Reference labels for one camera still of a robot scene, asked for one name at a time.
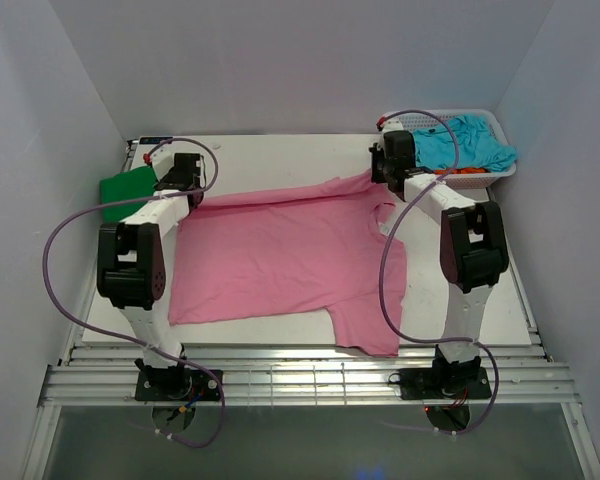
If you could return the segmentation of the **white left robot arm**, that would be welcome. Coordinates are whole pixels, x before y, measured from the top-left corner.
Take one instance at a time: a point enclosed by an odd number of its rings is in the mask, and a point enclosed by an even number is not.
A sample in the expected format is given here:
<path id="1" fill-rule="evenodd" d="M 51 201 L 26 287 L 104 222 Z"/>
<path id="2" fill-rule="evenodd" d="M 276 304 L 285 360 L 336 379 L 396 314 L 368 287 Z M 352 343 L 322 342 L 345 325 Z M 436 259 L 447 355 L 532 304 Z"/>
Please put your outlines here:
<path id="1" fill-rule="evenodd" d="M 189 371 L 178 366 L 184 347 L 167 320 L 181 220 L 204 197 L 204 158 L 198 153 L 171 154 L 162 149 L 152 165 L 103 182 L 107 205 L 98 233 L 96 286 L 129 322 L 143 343 L 143 371 L 161 370 L 158 388 L 170 399 L 185 397 L 192 387 Z"/>

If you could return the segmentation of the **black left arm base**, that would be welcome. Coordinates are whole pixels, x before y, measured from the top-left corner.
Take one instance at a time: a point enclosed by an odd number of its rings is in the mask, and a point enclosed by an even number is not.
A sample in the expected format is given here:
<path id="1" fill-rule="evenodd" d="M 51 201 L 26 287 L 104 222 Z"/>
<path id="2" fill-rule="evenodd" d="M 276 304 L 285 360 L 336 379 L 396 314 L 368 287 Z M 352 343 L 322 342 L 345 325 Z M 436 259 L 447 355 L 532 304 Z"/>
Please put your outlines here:
<path id="1" fill-rule="evenodd" d="M 162 433 L 184 432 L 192 423 L 199 402 L 220 400 L 222 370 L 212 370 L 216 380 L 208 373 L 182 366 L 141 366 L 139 370 L 134 400 L 153 404 L 151 419 L 154 428 Z"/>

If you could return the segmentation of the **pink t shirt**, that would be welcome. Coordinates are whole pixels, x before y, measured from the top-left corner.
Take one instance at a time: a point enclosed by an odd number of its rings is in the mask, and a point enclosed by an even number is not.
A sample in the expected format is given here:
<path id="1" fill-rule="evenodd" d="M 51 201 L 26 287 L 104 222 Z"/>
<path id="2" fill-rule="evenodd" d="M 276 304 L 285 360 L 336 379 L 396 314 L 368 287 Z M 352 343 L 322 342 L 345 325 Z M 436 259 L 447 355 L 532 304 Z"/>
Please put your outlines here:
<path id="1" fill-rule="evenodd" d="M 395 206 L 366 173 L 204 201 L 177 228 L 170 324 L 324 309 L 337 346 L 396 355 L 407 256 L 381 230 Z"/>

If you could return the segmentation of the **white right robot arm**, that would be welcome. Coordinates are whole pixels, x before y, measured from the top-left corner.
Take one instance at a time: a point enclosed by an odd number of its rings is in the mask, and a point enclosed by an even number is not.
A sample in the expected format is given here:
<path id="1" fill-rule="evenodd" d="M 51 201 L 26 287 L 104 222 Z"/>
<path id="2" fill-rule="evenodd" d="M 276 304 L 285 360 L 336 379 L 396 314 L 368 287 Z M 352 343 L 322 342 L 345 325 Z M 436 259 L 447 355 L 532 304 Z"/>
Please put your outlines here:
<path id="1" fill-rule="evenodd" d="M 478 364 L 486 303 L 509 267 L 500 207 L 494 201 L 465 197 L 432 171 L 418 167 L 415 140 L 408 131 L 383 133 L 370 153 L 372 181 L 385 184 L 440 227 L 440 267 L 449 295 L 442 338 L 435 342 L 431 382 L 438 394 L 454 397 L 468 384 L 463 367 Z"/>

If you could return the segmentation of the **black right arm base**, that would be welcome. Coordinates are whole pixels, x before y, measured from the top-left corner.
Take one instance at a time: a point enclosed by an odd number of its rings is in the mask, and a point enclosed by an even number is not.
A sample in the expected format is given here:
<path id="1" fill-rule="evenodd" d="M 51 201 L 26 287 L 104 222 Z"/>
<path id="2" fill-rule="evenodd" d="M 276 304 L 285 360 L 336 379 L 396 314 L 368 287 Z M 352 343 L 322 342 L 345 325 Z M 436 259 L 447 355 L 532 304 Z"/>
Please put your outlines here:
<path id="1" fill-rule="evenodd" d="M 470 401 L 487 401 L 487 414 L 498 392 L 483 367 L 460 375 L 443 374 L 433 367 L 402 368 L 390 375 L 388 384 L 398 388 L 401 400 L 422 401 L 432 430 L 450 436 L 470 430 Z"/>

